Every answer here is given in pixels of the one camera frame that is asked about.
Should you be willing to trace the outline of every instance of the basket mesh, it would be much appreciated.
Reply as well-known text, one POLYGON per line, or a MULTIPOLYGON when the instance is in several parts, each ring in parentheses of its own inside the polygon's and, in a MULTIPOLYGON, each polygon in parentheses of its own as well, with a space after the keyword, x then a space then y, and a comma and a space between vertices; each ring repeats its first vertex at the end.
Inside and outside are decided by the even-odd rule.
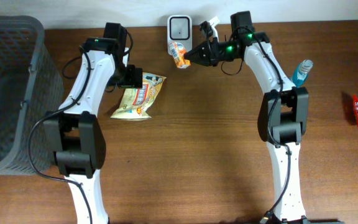
MULTIPOLYGON (((38 38, 40 30, 42 36, 44 31, 39 22, 34 24, 33 18, 27 21, 20 17, 12 26, 9 18, 12 17, 0 17, 0 174, 32 174, 25 150, 29 131, 46 111, 58 108, 63 84, 44 40, 38 38), (34 59, 37 68, 29 72, 34 59), (20 119, 26 90, 30 91, 27 112, 20 119)), ((41 127, 32 139, 33 161, 40 170, 50 165, 47 147, 41 127)))

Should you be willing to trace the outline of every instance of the plastic bottle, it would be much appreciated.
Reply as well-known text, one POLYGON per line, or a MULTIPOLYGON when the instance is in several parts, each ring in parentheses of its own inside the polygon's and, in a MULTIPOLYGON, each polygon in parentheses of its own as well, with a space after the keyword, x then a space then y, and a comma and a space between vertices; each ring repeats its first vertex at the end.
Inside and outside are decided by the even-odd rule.
POLYGON ((290 79, 296 87, 302 86, 305 83, 312 67, 313 62, 311 60, 304 60, 298 65, 290 79))

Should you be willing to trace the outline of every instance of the white wall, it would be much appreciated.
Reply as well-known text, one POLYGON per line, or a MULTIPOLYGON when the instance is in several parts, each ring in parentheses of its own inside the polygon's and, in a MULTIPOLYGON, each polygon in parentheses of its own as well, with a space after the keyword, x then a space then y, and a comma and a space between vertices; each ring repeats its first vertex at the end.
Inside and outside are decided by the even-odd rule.
POLYGON ((251 11, 253 22, 330 21, 358 19, 358 0, 0 0, 0 15, 33 16, 46 29, 123 26, 165 26, 172 14, 187 14, 193 25, 218 16, 251 11))

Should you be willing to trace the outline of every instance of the wood grain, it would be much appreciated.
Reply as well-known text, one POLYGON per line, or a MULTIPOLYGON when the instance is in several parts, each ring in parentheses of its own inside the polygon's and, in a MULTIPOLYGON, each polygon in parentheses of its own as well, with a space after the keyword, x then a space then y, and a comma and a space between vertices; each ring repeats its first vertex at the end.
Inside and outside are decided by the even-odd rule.
MULTIPOLYGON (((287 75, 304 59, 314 68, 308 129, 300 156, 301 192, 310 219, 358 223, 358 21, 256 24, 267 31, 287 75)), ((166 28, 128 28, 130 63, 166 76, 147 121, 109 119, 123 90, 104 94, 99 123, 108 151, 103 202, 114 223, 218 223, 258 220, 273 204, 270 157, 257 132, 262 92, 251 70, 227 76, 219 67, 176 69, 166 28)), ((218 26, 220 38, 230 35, 218 26)), ((47 30, 58 68, 103 29, 47 30)), ((193 29, 193 46, 201 34, 193 29)), ((239 62, 227 65, 235 71, 239 62)), ((67 71, 78 72, 78 64, 67 71)), ((73 81, 65 80, 66 94, 73 81)), ((56 168, 48 174, 58 175, 56 168)), ((0 176, 0 223, 76 223, 66 184, 36 176, 0 176)))

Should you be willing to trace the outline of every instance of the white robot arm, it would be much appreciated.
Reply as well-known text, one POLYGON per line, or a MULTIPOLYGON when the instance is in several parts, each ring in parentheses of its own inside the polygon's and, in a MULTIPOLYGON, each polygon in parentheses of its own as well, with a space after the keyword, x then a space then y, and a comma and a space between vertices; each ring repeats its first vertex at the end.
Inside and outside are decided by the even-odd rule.
MULTIPOLYGON (((200 25, 203 33, 213 33, 204 23, 200 25)), ((206 40, 187 52, 185 59, 216 66, 222 61, 241 58, 251 68, 264 94, 258 132, 267 142, 272 160, 276 201, 260 223, 310 223, 302 204, 298 167, 301 137, 306 131, 308 92, 306 88, 296 88, 285 75, 274 57, 269 38, 264 32, 255 32, 249 11, 233 14, 231 27, 233 32, 228 41, 219 42, 215 37, 206 40), (282 106, 292 110, 282 113, 282 106)))
POLYGON ((108 85, 142 87, 142 69, 127 65, 129 49, 125 48, 126 35, 127 31, 120 24, 107 23, 103 38, 89 38, 83 44, 82 49, 86 53, 82 56, 80 72, 59 109, 67 108, 74 100, 78 101, 59 116, 44 121, 52 164, 58 166, 66 180, 79 183, 84 193, 77 185, 68 183, 78 224, 109 223, 100 187, 100 169, 106 155, 106 143, 97 115, 108 85), (79 130, 79 136, 66 135, 73 129, 79 130))

